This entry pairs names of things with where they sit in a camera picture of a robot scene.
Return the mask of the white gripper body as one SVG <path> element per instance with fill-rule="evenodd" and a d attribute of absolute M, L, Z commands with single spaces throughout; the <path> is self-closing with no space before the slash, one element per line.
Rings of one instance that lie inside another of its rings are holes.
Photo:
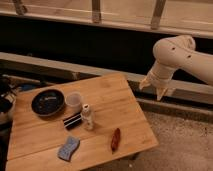
<path fill-rule="evenodd" d="M 147 79 L 156 88 L 166 88 L 170 83 L 173 74 L 174 71 L 169 69 L 151 69 L 147 74 Z"/>

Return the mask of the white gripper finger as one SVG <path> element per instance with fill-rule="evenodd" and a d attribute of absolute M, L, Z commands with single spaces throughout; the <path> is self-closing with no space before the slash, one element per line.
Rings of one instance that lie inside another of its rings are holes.
<path fill-rule="evenodd" d="M 167 88 L 157 88 L 156 93 L 157 93 L 157 100 L 160 101 L 162 97 L 166 94 Z"/>
<path fill-rule="evenodd" d="M 150 86 L 150 82 L 144 78 L 140 83 L 139 83 L 139 89 L 142 90 L 144 87 Z"/>

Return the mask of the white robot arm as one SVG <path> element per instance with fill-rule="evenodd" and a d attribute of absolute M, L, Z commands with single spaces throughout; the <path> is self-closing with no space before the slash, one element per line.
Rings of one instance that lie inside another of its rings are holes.
<path fill-rule="evenodd" d="M 139 89 L 150 85 L 156 88 L 160 101 L 168 90 L 173 74 L 181 69 L 213 86 L 213 55 L 196 51 L 196 42 L 190 35 L 158 40 L 153 46 L 155 62 Z"/>

